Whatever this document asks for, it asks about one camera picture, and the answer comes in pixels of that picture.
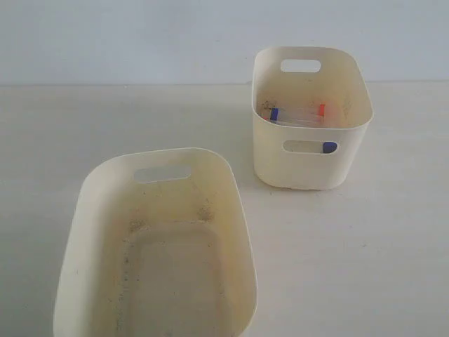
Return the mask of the blue-capped clear tube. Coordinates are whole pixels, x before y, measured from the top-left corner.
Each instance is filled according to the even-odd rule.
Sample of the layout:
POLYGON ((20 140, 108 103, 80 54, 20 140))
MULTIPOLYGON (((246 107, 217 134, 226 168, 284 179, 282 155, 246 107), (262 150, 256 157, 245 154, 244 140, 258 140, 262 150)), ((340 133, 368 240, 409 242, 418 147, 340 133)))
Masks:
POLYGON ((299 121, 294 117, 294 113, 297 109, 286 109, 286 108, 271 108, 269 119, 275 122, 287 122, 292 124, 308 124, 299 121))
POLYGON ((337 143, 304 140, 287 140, 283 143, 285 151, 296 153, 331 154, 337 150, 337 143))

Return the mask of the small cream plastic bin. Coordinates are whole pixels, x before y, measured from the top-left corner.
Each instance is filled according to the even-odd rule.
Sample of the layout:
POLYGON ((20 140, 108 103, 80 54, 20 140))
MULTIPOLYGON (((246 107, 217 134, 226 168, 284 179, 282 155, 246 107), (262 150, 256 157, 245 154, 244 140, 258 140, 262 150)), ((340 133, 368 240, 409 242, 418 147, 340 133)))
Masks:
POLYGON ((274 187, 328 190, 342 184, 373 118, 355 59, 334 48, 271 47, 255 57, 252 86, 253 162, 274 187), (326 105, 322 124, 265 121, 271 108, 326 105), (287 140, 337 143, 331 154, 285 151, 287 140))

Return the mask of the large cream plastic bin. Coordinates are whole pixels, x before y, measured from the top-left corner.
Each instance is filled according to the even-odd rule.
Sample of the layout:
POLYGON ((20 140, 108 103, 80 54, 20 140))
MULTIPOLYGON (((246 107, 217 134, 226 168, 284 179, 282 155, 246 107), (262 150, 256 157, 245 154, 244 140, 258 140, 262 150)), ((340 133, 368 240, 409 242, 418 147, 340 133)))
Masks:
POLYGON ((84 180, 55 336, 242 336, 257 278, 241 197, 219 154, 126 154, 84 180))

